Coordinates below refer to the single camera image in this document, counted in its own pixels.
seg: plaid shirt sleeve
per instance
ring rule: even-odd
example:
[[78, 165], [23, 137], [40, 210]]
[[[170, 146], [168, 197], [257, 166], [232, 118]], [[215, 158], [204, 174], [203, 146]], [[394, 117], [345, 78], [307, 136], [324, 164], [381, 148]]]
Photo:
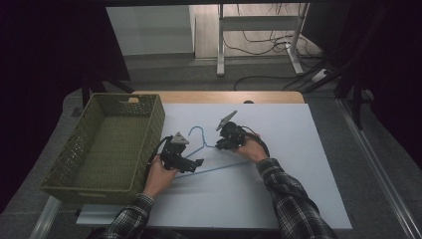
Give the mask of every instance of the plaid shirt sleeve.
[[153, 204], [154, 200], [151, 197], [141, 193], [137, 194], [134, 202], [118, 213], [100, 238], [120, 239], [138, 234], [148, 222]]
[[281, 238], [336, 238], [301, 183], [285, 173], [276, 159], [258, 162], [257, 169], [271, 192]]

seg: wooden table edge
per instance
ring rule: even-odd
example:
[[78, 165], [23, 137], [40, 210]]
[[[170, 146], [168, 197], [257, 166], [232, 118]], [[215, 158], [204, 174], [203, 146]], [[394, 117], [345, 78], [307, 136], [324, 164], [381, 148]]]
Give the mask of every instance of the wooden table edge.
[[159, 94], [163, 103], [177, 104], [304, 104], [299, 92], [209, 92], [209, 91], [135, 91], [136, 95]]

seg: white table surface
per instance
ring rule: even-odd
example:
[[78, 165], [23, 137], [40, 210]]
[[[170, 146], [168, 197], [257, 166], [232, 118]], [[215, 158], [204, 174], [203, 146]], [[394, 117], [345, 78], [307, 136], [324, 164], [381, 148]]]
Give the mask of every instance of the white table surface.
[[[220, 119], [250, 127], [267, 144], [271, 157], [297, 178], [333, 229], [351, 229], [310, 109], [306, 104], [164, 104], [162, 136], [180, 131], [190, 143], [183, 152], [221, 138]], [[278, 229], [270, 193], [253, 163], [227, 150], [205, 147], [190, 157], [205, 158], [195, 173], [179, 173], [154, 203], [149, 227]], [[110, 224], [122, 206], [85, 205], [77, 223]]]

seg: woven basket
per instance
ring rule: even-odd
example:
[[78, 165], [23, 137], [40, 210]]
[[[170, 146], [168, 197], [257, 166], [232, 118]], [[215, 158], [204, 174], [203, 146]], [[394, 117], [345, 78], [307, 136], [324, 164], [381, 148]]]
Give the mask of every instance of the woven basket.
[[159, 95], [93, 94], [41, 189], [70, 203], [131, 203], [164, 118]]

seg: table leg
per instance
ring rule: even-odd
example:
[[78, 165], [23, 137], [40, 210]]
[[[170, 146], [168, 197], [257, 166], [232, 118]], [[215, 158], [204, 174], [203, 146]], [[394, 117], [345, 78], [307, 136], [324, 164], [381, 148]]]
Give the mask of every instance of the table leg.
[[223, 30], [224, 30], [223, 4], [220, 4], [219, 18], [218, 18], [218, 55], [217, 55], [217, 76], [218, 77], [224, 76]]
[[309, 3], [306, 3], [302, 12], [299, 13], [298, 16], [298, 25], [296, 31], [292, 38], [291, 44], [286, 44], [287, 52], [289, 54], [289, 58], [293, 64], [293, 68], [298, 76], [304, 74], [304, 70], [302, 69], [301, 63], [296, 56], [296, 45], [298, 44], [299, 34], [301, 33], [302, 27], [304, 26], [305, 14], [307, 13]]
[[30, 239], [47, 238], [57, 212], [59, 211], [60, 205], [62, 205], [61, 201], [55, 197], [49, 197], [49, 200], [47, 201], [46, 206], [44, 206], [44, 209], [38, 218], [37, 224], [35, 224], [34, 230], [29, 237]]

